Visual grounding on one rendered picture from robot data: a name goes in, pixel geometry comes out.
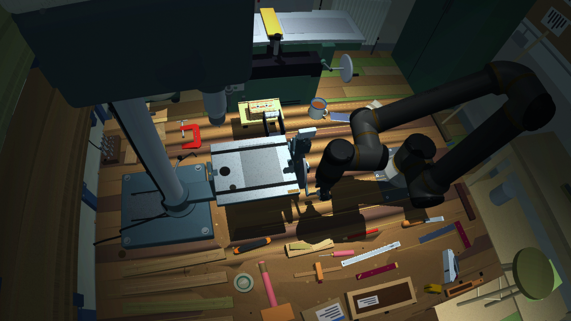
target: white mug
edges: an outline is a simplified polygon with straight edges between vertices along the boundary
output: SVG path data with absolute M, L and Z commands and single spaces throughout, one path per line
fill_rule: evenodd
M 323 108 L 315 107 L 313 105 L 314 102 L 322 103 Z M 327 102 L 325 101 L 325 99 L 316 97 L 311 100 L 311 106 L 307 110 L 307 113 L 309 113 L 309 117 L 311 117 L 311 119 L 318 121 L 319 119 L 322 119 L 324 116 L 327 116 L 327 114 L 329 113 L 327 109 L 325 109 L 326 107 L 327 107 Z

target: robotic arm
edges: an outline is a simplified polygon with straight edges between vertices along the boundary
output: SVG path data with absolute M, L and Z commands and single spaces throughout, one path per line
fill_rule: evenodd
M 436 153 L 432 140 L 413 134 L 389 163 L 379 133 L 490 93 L 506 94 L 509 99 L 438 162 L 432 162 Z M 349 118 L 355 144 L 334 139 L 323 152 L 315 175 L 319 199 L 331 199 L 331 187 L 346 170 L 377 171 L 392 166 L 404 176 L 414 207 L 437 206 L 452 182 L 522 132 L 545 126 L 554 114 L 555 104 L 533 71 L 507 61 L 488 63 L 482 71 L 378 109 L 356 109 Z

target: blue rim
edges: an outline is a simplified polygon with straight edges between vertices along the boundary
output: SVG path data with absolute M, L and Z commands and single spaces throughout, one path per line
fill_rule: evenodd
M 325 102 L 325 107 L 323 107 L 323 108 L 317 108 L 317 107 L 315 107 L 315 106 L 313 105 L 313 101 L 314 101 L 315 99 L 321 99 L 321 100 L 323 100 L 323 101 Z M 325 99 L 323 99 L 323 98 L 315 97 L 314 99 L 311 100 L 311 107 L 313 107 L 313 108 L 315 108 L 315 109 L 319 109 L 319 110 L 324 110 L 324 109 L 327 108 L 327 101 L 326 101 Z

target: hole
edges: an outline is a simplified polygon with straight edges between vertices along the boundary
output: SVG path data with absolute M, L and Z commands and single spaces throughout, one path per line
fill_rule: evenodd
M 222 167 L 218 172 L 219 172 L 220 175 L 222 175 L 222 176 L 228 176 L 228 175 L 230 175 L 230 168 L 224 166 L 224 167 Z

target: white radiator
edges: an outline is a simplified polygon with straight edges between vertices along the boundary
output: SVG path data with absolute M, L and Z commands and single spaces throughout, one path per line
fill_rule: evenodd
M 333 0 L 331 10 L 346 10 L 365 39 L 364 45 L 374 45 L 389 12 L 391 0 Z

